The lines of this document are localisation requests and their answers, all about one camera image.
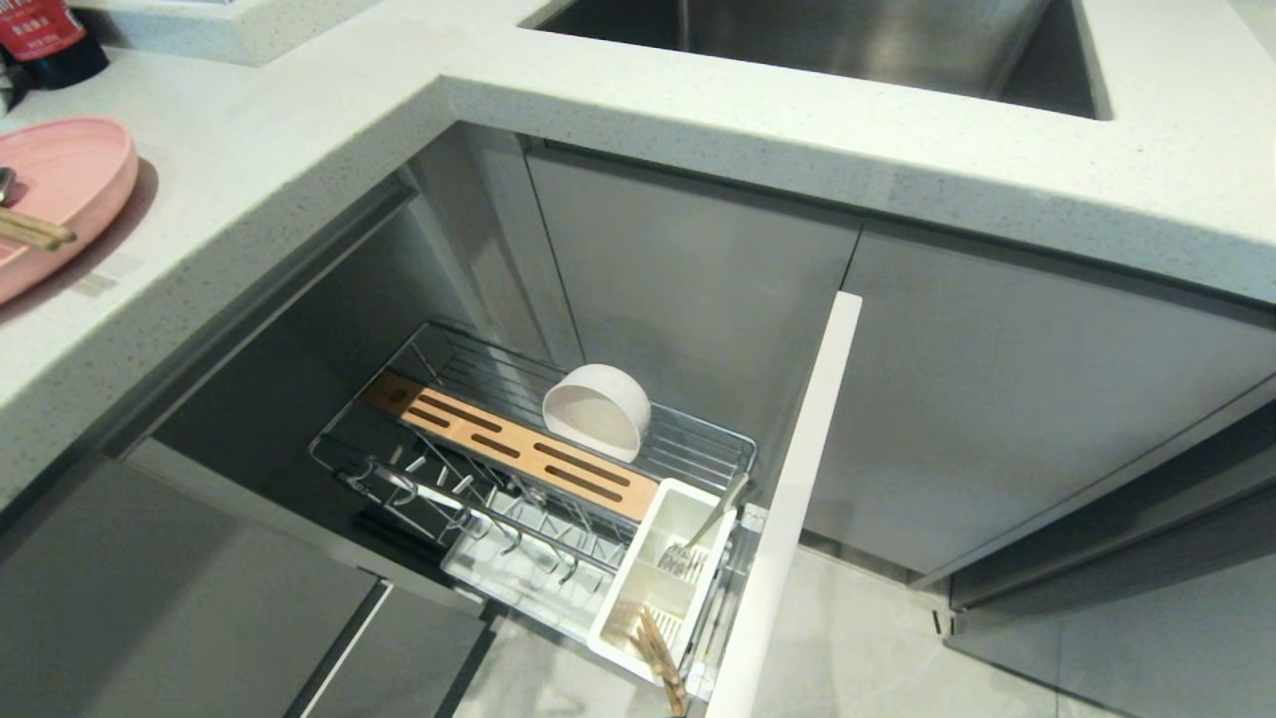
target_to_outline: gray floor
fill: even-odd
[[[800,548],[754,715],[1113,718],[944,649],[931,617],[942,608],[937,597]],[[657,718],[664,708],[653,686],[513,620],[456,715]]]

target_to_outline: sink basin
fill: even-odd
[[[1074,0],[577,0],[537,29],[1100,119]]]

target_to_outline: kitchen counter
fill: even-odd
[[[517,27],[564,0],[384,0],[263,68],[138,51],[33,93],[144,159],[120,226],[0,307],[0,508],[163,357],[458,120],[1276,302],[1276,62],[1226,0],[1085,4],[1086,120]]]

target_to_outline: wooden chopsticks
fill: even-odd
[[[75,232],[52,222],[0,207],[0,236],[54,251],[68,241],[75,241]]]
[[[638,635],[630,635],[629,641],[642,654],[642,659],[651,666],[655,673],[665,684],[665,696],[669,699],[669,709],[674,715],[686,715],[686,687],[683,686],[683,677],[678,675],[678,666],[669,654],[669,647],[656,627],[656,620],[651,617],[651,610],[646,606],[638,612],[642,625],[638,626]]]

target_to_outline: pink plate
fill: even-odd
[[[70,117],[0,135],[0,166],[18,181],[5,205],[64,224],[77,240],[45,251],[0,236],[0,304],[88,246],[120,213],[138,179],[133,138],[105,117]]]

